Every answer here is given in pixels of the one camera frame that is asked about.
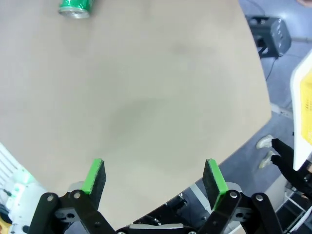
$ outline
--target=beige table surface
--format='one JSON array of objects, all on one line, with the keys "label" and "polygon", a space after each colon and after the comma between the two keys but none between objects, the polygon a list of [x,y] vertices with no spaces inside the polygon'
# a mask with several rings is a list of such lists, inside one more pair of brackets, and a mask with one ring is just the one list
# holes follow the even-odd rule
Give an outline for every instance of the beige table surface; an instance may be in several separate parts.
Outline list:
[{"label": "beige table surface", "polygon": [[65,194],[105,160],[100,211],[115,228],[166,202],[270,118],[235,0],[0,1],[0,141]]}]

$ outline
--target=green can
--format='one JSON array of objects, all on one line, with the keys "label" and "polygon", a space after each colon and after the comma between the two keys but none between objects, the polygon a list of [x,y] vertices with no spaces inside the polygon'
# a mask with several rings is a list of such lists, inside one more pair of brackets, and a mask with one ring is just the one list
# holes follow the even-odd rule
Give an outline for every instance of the green can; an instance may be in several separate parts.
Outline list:
[{"label": "green can", "polygon": [[83,19],[90,16],[93,0],[63,0],[58,12],[66,17]]}]

